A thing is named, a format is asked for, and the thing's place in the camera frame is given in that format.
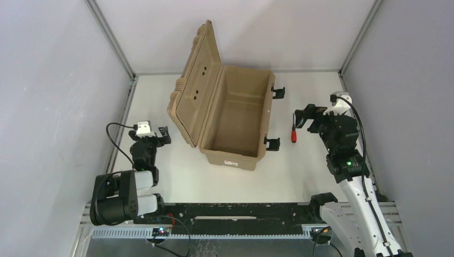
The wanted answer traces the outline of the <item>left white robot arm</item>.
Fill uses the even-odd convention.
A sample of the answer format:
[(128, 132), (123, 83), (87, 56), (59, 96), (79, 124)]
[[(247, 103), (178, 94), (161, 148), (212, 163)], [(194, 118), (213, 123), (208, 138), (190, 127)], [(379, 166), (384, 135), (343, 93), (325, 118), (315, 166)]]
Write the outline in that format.
[(158, 185), (157, 149), (171, 144), (168, 127), (159, 127), (158, 137), (146, 124), (134, 125), (128, 132), (132, 169), (95, 178), (89, 216), (95, 226), (119, 225), (142, 214), (159, 212), (164, 202), (159, 194), (139, 197), (138, 191)]

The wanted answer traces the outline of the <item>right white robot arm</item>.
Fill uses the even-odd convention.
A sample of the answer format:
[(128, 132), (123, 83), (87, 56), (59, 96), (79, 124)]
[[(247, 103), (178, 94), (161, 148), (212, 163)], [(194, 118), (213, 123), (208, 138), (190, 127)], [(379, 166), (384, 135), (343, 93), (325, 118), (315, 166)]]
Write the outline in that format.
[(361, 121), (314, 104), (294, 111), (297, 129), (308, 120), (312, 123), (307, 131), (318, 134), (325, 145), (328, 170), (347, 197), (355, 222), (342, 213), (340, 204), (329, 193), (311, 197), (316, 215), (327, 223), (348, 256), (412, 256), (389, 229), (374, 191), (365, 154), (357, 150), (357, 139), (364, 132)]

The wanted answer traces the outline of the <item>red handled screwdriver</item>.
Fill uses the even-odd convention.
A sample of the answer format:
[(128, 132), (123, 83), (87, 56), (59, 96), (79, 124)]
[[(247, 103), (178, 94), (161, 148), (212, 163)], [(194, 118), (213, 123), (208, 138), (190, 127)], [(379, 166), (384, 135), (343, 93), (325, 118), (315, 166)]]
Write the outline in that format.
[(292, 118), (291, 142), (292, 143), (296, 143), (297, 142), (296, 116), (295, 116), (295, 113), (293, 113), (293, 118)]

